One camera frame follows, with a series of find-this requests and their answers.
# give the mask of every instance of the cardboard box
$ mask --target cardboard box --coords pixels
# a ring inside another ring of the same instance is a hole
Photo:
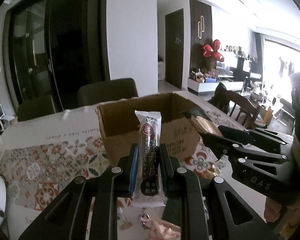
[[[135,115],[138,111],[161,112],[162,126],[160,143],[165,143],[169,155],[183,161],[194,154],[200,136],[183,116],[197,105],[174,93],[150,95],[125,99],[98,106],[100,133],[112,166],[130,152],[132,143],[138,143],[140,123]]]

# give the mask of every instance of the red circular logo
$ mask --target red circular logo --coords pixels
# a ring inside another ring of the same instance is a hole
[[[153,133],[153,128],[151,125],[149,125],[148,123],[144,124],[143,127],[141,128],[141,131],[145,134],[145,135],[151,135]]]

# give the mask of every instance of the slatted wood panel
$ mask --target slatted wood panel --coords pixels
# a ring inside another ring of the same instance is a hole
[[[198,22],[201,16],[204,17],[204,32],[202,38],[198,36]],[[211,6],[197,0],[190,0],[191,18],[191,53],[190,72],[198,68],[204,68],[207,60],[203,56],[202,46],[212,45],[212,13]]]

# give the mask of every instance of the dining table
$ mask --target dining table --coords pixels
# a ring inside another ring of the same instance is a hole
[[[222,111],[189,93],[177,91],[204,110],[218,125],[244,130],[244,127]],[[18,239],[31,222],[77,176],[87,179],[100,176],[110,166],[99,129],[98,105],[84,106],[49,116],[15,123],[2,134],[5,152],[0,162],[0,175],[7,184],[6,218],[9,239]],[[204,174],[216,165],[221,176],[263,217],[266,197],[231,177],[232,168],[226,156],[217,161],[213,152],[198,142],[192,156],[180,165]],[[138,215],[142,209],[132,207],[130,200],[120,199],[120,207],[130,227],[118,227],[118,239],[146,239]],[[147,209],[161,216],[163,207]]]

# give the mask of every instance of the balloon bunch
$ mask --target balloon bunch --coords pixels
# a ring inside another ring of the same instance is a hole
[[[220,48],[220,41],[215,40],[212,44],[212,47],[208,44],[203,46],[203,55],[205,57],[213,56],[217,61],[224,62],[225,58],[221,55],[220,52],[218,52],[219,48]]]

